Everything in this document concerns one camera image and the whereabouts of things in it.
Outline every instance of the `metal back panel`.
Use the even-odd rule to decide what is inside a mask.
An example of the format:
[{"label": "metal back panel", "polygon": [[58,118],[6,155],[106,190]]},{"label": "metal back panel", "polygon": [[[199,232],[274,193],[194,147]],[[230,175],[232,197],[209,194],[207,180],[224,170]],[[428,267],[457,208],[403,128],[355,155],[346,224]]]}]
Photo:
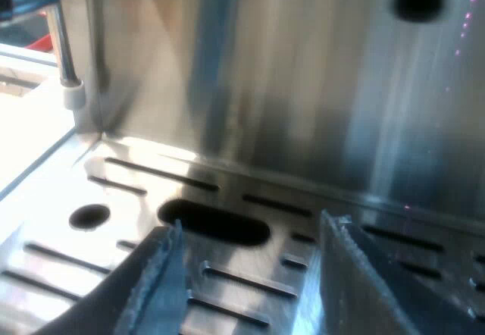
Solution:
[{"label": "metal back panel", "polygon": [[423,24],[392,0],[90,1],[105,132],[485,218],[485,0]]}]

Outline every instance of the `metal pipe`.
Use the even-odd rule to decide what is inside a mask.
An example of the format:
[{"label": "metal pipe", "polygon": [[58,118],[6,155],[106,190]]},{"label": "metal pipe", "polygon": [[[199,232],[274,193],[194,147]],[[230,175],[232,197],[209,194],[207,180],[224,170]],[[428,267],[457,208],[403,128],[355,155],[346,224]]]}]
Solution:
[{"label": "metal pipe", "polygon": [[64,106],[70,110],[81,109],[86,104],[84,83],[74,70],[64,12],[60,2],[47,10],[47,23],[58,59],[59,76],[64,90]]},{"label": "metal pipe", "polygon": [[70,52],[61,3],[56,3],[47,10],[47,22],[54,51],[58,59],[61,84],[66,87],[79,86],[81,82],[74,70],[73,56]]}]

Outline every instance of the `red object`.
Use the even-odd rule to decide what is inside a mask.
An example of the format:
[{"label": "red object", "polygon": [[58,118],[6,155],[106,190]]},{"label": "red object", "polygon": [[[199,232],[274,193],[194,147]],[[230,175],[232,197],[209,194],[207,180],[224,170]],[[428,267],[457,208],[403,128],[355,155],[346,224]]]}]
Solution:
[{"label": "red object", "polygon": [[52,39],[50,34],[46,34],[41,39],[37,39],[34,43],[27,45],[26,49],[33,49],[40,52],[52,51]]}]

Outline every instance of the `perforated metal plate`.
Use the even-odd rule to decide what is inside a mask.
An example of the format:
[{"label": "perforated metal plate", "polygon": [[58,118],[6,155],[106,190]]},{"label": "perforated metal plate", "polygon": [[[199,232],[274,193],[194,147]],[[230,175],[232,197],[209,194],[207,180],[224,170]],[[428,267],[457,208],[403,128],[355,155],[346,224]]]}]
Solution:
[{"label": "perforated metal plate", "polygon": [[323,208],[351,215],[410,275],[483,319],[482,236],[183,158],[100,142],[64,179],[31,190],[16,206],[29,217],[0,247],[0,329],[41,327],[100,283],[155,225],[179,218],[190,294],[181,333],[321,333]]}]

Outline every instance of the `white plastic fitting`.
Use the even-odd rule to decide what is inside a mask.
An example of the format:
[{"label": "white plastic fitting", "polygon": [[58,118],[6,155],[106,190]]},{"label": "white plastic fitting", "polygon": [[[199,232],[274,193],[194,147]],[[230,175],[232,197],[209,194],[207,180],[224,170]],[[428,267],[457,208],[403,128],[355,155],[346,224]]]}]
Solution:
[{"label": "white plastic fitting", "polygon": [[86,92],[84,82],[81,80],[78,86],[62,86],[64,90],[64,106],[66,109],[75,111],[86,104]]}]

